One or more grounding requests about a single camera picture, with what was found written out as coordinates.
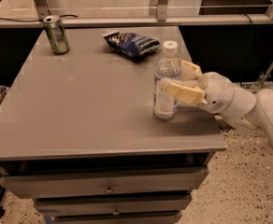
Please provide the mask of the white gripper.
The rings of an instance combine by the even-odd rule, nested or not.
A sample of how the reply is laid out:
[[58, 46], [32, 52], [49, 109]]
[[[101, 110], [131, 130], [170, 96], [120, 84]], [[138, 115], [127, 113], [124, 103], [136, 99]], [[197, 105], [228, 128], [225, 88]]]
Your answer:
[[199, 65], [182, 60], [181, 80], [162, 78], [161, 91], [185, 104], [195, 104], [210, 114], [226, 113], [233, 103], [235, 85], [216, 72], [202, 75]]

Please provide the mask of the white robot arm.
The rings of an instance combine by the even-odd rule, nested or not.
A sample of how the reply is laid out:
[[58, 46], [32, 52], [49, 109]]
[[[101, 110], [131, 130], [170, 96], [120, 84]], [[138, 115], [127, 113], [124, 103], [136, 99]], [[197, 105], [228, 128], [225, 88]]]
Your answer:
[[241, 131], [262, 129], [273, 149], [273, 90], [248, 91], [216, 72], [181, 61], [161, 70], [161, 90], [185, 104], [219, 114]]

